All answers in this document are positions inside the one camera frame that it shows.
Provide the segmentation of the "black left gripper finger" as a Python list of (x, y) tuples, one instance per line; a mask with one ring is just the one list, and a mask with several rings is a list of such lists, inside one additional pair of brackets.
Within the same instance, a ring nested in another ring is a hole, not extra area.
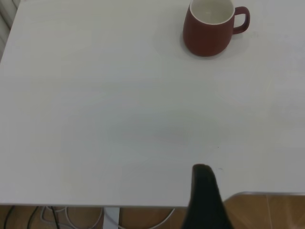
[(183, 229), (232, 229), (214, 172), (208, 165), (192, 167), (191, 197)]

